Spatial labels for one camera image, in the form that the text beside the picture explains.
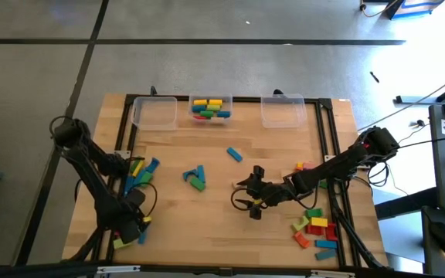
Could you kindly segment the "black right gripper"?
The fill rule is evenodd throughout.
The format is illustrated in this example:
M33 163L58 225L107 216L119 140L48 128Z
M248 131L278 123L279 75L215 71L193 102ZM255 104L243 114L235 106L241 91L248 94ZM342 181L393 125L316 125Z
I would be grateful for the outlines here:
M289 200L289 191L285 184L265 182L263 178L264 169L260 166L254 166L250 176L237 183L238 186L246 186L246 193L253 200L233 199L233 207L235 209L249 209L250 218L255 220L262 218L263 209L277 206L281 202Z

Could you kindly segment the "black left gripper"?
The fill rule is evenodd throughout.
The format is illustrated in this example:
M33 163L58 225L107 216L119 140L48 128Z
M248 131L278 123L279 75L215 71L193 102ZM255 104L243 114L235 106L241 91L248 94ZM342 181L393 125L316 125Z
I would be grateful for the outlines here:
M148 226L144 222L146 216L140 206L145 201L145 194L137 189L131 189L119 202L119 209L113 214L110 228L118 232L123 243L137 239Z

